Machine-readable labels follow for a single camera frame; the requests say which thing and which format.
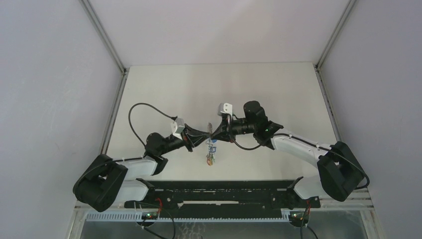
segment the red wire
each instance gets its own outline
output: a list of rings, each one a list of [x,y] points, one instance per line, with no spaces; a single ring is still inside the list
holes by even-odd
[[[163,202],[161,202],[161,199],[160,198],[156,198],[155,200],[160,203],[160,208],[158,209],[158,212],[157,212],[157,213],[160,213],[161,212],[161,209],[163,208]]]

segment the black mounting frame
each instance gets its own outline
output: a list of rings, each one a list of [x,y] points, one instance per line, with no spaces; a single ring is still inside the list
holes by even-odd
[[[148,181],[150,187],[142,201],[160,207],[159,198],[173,218],[280,218],[281,209],[303,209],[307,201],[313,208],[320,208],[319,198],[302,200],[291,198],[292,180],[279,181]],[[210,203],[221,201],[221,204]],[[139,208],[128,201],[125,208]]]

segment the white wall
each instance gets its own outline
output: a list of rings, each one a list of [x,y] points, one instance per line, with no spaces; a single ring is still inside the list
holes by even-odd
[[[144,148],[131,131],[127,113],[138,102],[148,102],[166,114],[179,116],[189,126],[207,131],[221,124],[217,108],[221,102],[233,104],[238,117],[243,105],[256,100],[269,120],[288,130],[319,142],[335,143],[314,66],[302,63],[195,64],[133,66],[124,87],[107,155],[137,157]],[[145,106],[131,114],[133,128],[145,141],[150,133],[170,135],[170,120]],[[250,134],[238,135],[237,142],[255,147]],[[215,163],[207,165],[208,146],[202,143],[193,152],[185,148],[165,154],[169,159],[163,172],[143,178],[154,180],[279,180],[314,176],[311,164],[286,152],[261,147],[242,150],[218,141]]]
[[[359,1],[322,70],[391,239],[420,235],[421,9],[420,0]]]
[[[0,7],[0,238],[64,238],[120,72],[76,0]]]
[[[92,0],[126,67],[314,62],[348,0]]]

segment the black cable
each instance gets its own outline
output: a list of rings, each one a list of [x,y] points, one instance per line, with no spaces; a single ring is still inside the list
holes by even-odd
[[[318,239],[317,234],[312,230],[312,228],[310,226],[307,226],[307,228],[312,232],[312,234],[314,234],[315,238]]]
[[[237,142],[236,142],[236,139],[234,138],[234,136],[233,136],[233,132],[231,131],[231,122],[233,121],[232,119],[232,116],[231,115],[228,115],[228,117],[229,117],[229,123],[228,123],[228,136],[230,137],[230,140],[231,141],[233,141],[233,143],[234,144],[236,144],[236,146],[237,147],[239,147],[239,148],[241,148],[241,149],[243,149],[243,150],[249,150],[249,151],[251,151],[251,150],[255,150],[255,149],[257,149],[257,148],[259,148],[259,147],[261,147],[261,145],[259,144],[259,145],[257,145],[257,146],[255,146],[255,147],[253,147],[253,148],[246,148],[246,147],[243,147],[242,145],[240,145],[240,144],[238,144]]]
[[[132,126],[132,121],[130,120],[130,115],[132,114],[132,110],[133,110],[133,108],[135,108],[136,106],[140,106],[140,105],[143,105],[143,106],[149,106],[149,107],[151,107],[151,108],[155,109],[158,113],[160,113],[160,114],[164,115],[165,117],[167,117],[167,118],[169,118],[169,119],[172,119],[172,120],[176,120],[176,119],[177,119],[177,116],[175,116],[175,117],[171,117],[171,116],[169,116],[169,115],[167,115],[167,114],[163,113],[161,110],[157,109],[155,106],[150,105],[150,104],[148,104],[148,103],[136,103],[136,104],[132,105],[132,107],[131,107],[131,108],[130,108],[130,110],[129,110],[129,114],[128,114],[128,118],[129,118],[129,126],[130,126],[130,129],[132,130],[132,132],[135,134],[135,136],[139,139],[139,141],[141,141],[142,145],[145,147],[145,143],[144,143],[144,141],[142,141],[141,137],[139,137],[139,135],[135,132],[135,129],[134,129],[134,128],[133,128],[133,126]]]
[[[303,222],[304,222],[304,220],[305,220],[305,216],[306,216],[306,212],[309,210],[309,208],[311,207],[311,204],[310,203],[308,203],[308,205],[306,206],[306,208],[305,208],[305,211],[304,211],[304,215],[302,216],[302,223],[301,223],[301,239],[303,239]]]
[[[169,213],[169,211],[167,211],[165,208],[163,208],[163,207],[160,207],[160,206],[156,206],[156,205],[154,205],[154,204],[149,204],[149,203],[144,203],[144,202],[137,202],[137,203],[139,203],[139,204],[146,204],[146,205],[150,205],[150,206],[153,206],[153,207],[158,207],[158,208],[161,208],[162,210],[164,210],[169,216],[170,216],[170,218],[171,218],[171,220],[172,220],[172,223],[173,223],[173,237],[172,237],[172,239],[174,239],[174,237],[176,236],[176,223],[174,222],[174,218],[173,218],[173,216],[171,216],[171,214]],[[144,219],[141,223],[138,223],[138,222],[136,222],[138,225],[140,225],[140,226],[142,226],[142,224],[146,221],[147,219]],[[153,231],[151,231],[150,229],[148,229],[148,228],[146,228],[146,227],[143,227],[143,229],[144,230],[146,230],[147,232],[149,232],[149,233],[151,233],[151,234],[153,234],[154,236],[156,236],[156,237],[158,237],[158,238],[161,238],[161,239],[167,239],[167,238],[165,238],[165,237],[163,237],[163,236],[160,236],[160,235],[158,235],[158,234],[156,234],[155,232],[153,232]]]

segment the metal profile bar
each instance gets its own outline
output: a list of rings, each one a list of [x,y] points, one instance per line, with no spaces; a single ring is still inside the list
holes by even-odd
[[[107,127],[105,128],[103,143],[101,144],[101,153],[107,153],[108,145],[110,144],[111,133],[113,132],[114,123],[116,122],[117,111],[120,107],[120,101],[123,96],[124,86],[126,85],[127,76],[129,71],[126,70],[125,74],[122,76],[119,87],[117,89],[116,97],[114,98],[113,107],[111,109],[111,114],[107,122]]]
[[[338,21],[337,25],[335,26],[334,31],[332,32],[327,45],[324,48],[324,51],[322,51],[322,55],[320,56],[318,63],[316,64],[316,67],[318,70],[321,69],[322,65],[324,64],[324,61],[330,52],[335,40],[337,39],[339,33],[344,27],[344,24],[346,23],[347,19],[350,16],[350,13],[352,12],[353,8],[355,7],[358,0],[350,0],[349,3],[346,6],[346,9],[343,11],[343,14],[340,17],[340,20]]]
[[[84,8],[92,25],[94,26],[95,30],[100,36],[101,41],[103,42],[107,51],[110,53],[111,57],[113,58],[115,64],[117,65],[119,70],[122,72],[122,74],[124,74],[125,68],[123,66],[123,63],[121,62],[121,59],[116,52],[116,49],[114,48],[113,44],[110,41],[110,38],[108,37],[106,31],[104,30],[104,27],[101,24],[100,19],[98,18],[98,15],[95,13],[94,8],[92,7],[92,4],[90,3],[89,0],[79,0],[79,2]]]
[[[68,239],[80,239],[82,235],[82,229],[84,228],[85,219],[87,218],[88,212],[76,211],[74,222],[70,233],[67,236]]]
[[[375,211],[361,211],[360,215],[368,239],[385,239]]]
[[[325,107],[327,108],[327,111],[328,111],[328,117],[330,118],[330,121],[331,121],[332,129],[334,131],[334,136],[338,141],[341,141],[340,130],[338,129],[338,124],[337,124],[337,121],[335,120],[334,112],[330,103],[331,101],[327,93],[327,90],[325,89],[325,84],[324,84],[324,81],[322,80],[320,71],[317,69],[316,66],[315,66],[315,73],[316,73],[316,78],[318,79],[319,88],[321,89],[321,92],[322,92],[322,97],[324,98]]]

